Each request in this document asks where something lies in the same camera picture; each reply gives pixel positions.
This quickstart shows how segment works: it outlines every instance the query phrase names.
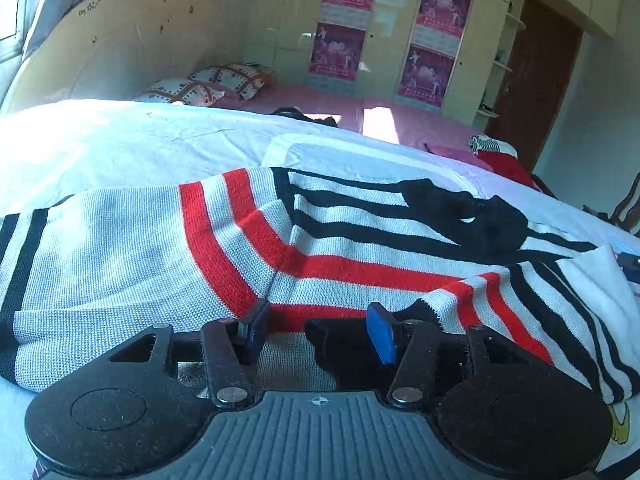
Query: wooden chair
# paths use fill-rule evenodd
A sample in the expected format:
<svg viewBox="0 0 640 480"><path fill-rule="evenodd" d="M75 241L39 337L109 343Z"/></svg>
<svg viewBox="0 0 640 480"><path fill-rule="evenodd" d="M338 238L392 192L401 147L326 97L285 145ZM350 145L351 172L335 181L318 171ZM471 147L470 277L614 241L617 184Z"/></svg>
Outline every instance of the wooden chair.
<svg viewBox="0 0 640 480"><path fill-rule="evenodd" d="M636 200L636 203L633 204L629 211L626 212L625 219L621 219L620 215L622 215L622 212L629 205L631 199L636 194L638 185L640 185L640 173L636 175L636 179L631 185L629 193L627 193L626 196L622 199L622 202L620 202L616 206L611 216L608 216L606 213L597 212L596 210L593 210L586 205L582 206L582 210L591 215L597 216L599 219L604 220L605 222L609 222L610 224L620 227L625 231L631 232L631 228L635 226L638 221L640 221L640 197L638 197L638 200ZM640 230L638 230L638 232L636 232L634 236L640 238Z"/></svg>

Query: writing on headboard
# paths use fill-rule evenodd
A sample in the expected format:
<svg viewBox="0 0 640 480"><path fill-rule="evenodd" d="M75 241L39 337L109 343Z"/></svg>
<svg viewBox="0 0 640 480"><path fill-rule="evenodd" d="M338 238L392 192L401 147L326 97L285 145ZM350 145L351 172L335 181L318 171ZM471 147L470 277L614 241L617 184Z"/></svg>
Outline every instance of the writing on headboard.
<svg viewBox="0 0 640 480"><path fill-rule="evenodd" d="M91 12L100 4L101 1L102 0L97 0L97 1L94 0L92 2L89 2L88 4L86 4L85 7L78 10L78 16L84 16L86 13Z"/></svg>

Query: headboard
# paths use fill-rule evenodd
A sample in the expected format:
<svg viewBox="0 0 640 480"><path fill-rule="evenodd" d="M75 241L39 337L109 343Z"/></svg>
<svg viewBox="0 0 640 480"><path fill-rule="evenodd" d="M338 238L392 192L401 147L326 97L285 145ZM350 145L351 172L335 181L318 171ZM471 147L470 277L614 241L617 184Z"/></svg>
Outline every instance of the headboard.
<svg viewBox="0 0 640 480"><path fill-rule="evenodd" d="M63 99L129 99L162 78L234 60L211 0L83 0L15 77L0 116Z"/></svg>

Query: window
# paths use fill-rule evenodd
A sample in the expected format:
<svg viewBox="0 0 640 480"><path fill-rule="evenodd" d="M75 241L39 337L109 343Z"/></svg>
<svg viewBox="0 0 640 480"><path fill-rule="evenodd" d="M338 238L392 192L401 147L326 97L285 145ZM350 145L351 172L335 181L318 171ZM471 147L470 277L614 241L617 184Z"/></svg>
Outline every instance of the window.
<svg viewBox="0 0 640 480"><path fill-rule="evenodd" d="M0 40L18 32L18 0L0 0Z"/></svg>

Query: pink bed sheet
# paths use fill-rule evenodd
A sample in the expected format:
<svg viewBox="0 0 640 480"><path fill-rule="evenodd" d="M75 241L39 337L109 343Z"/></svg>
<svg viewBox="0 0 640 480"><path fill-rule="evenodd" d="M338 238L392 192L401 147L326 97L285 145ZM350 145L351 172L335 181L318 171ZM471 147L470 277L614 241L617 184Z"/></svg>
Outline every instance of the pink bed sheet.
<svg viewBox="0 0 640 480"><path fill-rule="evenodd" d="M420 108L377 98L327 94L304 86L275 85L260 90L250 101L226 102L224 108L270 114L277 108L297 107L313 118L333 116L338 126L393 144L421 151L445 147L469 153L468 140L478 132L457 121Z"/></svg>

